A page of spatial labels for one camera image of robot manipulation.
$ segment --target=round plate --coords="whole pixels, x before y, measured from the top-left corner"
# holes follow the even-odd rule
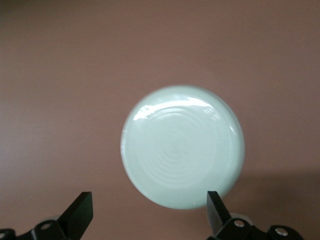
[[[244,138],[229,106],[194,86],[170,86],[143,98],[122,131],[121,156],[133,185],[172,209],[202,207],[207,191],[224,196],[244,161]]]

